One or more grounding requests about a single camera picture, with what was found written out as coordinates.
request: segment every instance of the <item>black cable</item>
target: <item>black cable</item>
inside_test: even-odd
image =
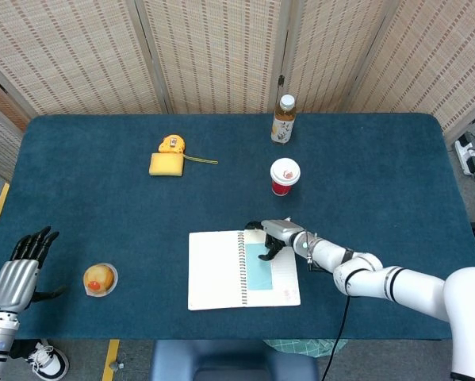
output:
[[[331,367],[331,364],[332,364],[332,359],[334,358],[335,349],[338,346],[339,339],[341,338],[341,335],[345,328],[345,322],[347,321],[347,312],[348,312],[349,305],[350,305],[350,296],[347,296],[347,304],[345,305],[345,312],[343,314],[343,320],[341,321],[341,327],[339,327],[338,337],[335,339],[334,346],[332,347],[331,357],[329,358],[327,367],[325,367],[325,372],[324,372],[324,376],[322,377],[322,381],[324,381],[325,377],[327,377],[327,373],[329,372],[329,368]]]

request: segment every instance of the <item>notebook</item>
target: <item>notebook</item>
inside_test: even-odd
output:
[[[260,260],[265,239],[262,230],[191,233],[188,309],[300,305],[293,250]]]

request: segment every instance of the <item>person's foot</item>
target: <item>person's foot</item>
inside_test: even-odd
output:
[[[70,367],[64,353],[49,345],[46,340],[38,342],[36,349],[25,361],[31,364],[34,374],[47,381],[62,379]]]

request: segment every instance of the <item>robotic arm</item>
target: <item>robotic arm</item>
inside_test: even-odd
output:
[[[354,252],[333,244],[287,220],[252,222],[247,229],[263,229],[272,260],[285,246],[306,259],[310,271],[333,274],[339,291],[349,296],[388,299],[450,323],[453,338],[451,377],[475,381],[475,267],[463,268],[446,281],[398,266],[383,268],[368,252]]]
[[[10,260],[0,271],[0,373],[19,328],[17,316],[31,302],[56,298],[66,287],[53,292],[36,292],[36,283],[52,242],[59,232],[48,235],[50,227],[23,237]]]

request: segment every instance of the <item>green checkered cloth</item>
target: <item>green checkered cloth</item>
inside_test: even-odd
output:
[[[309,340],[264,340],[265,343],[279,352],[298,353],[311,357],[329,356],[334,348],[333,339],[309,339]],[[335,353],[339,352],[347,344],[347,339],[339,340]]]

